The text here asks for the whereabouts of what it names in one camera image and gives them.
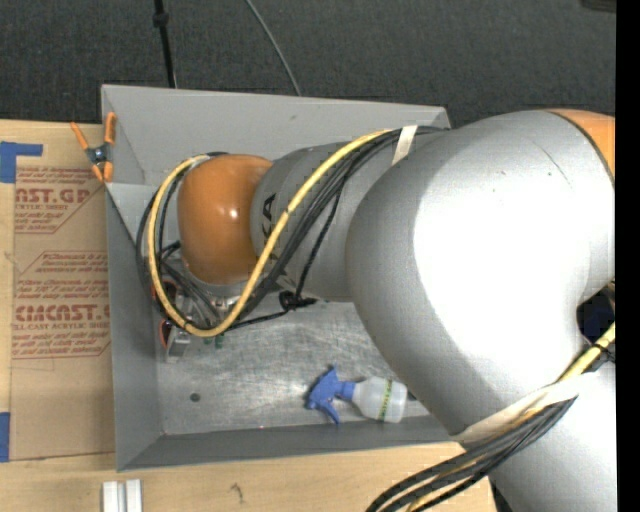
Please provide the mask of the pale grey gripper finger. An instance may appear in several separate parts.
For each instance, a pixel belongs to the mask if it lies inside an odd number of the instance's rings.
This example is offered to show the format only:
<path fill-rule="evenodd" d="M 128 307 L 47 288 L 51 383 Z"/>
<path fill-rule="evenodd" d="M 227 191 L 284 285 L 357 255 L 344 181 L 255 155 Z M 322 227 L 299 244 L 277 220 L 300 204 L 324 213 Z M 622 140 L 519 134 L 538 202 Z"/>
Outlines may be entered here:
<path fill-rule="evenodd" d="M 188 332 L 173 326 L 166 336 L 165 360 L 170 363 L 179 361 L 191 345 L 191 336 Z"/>

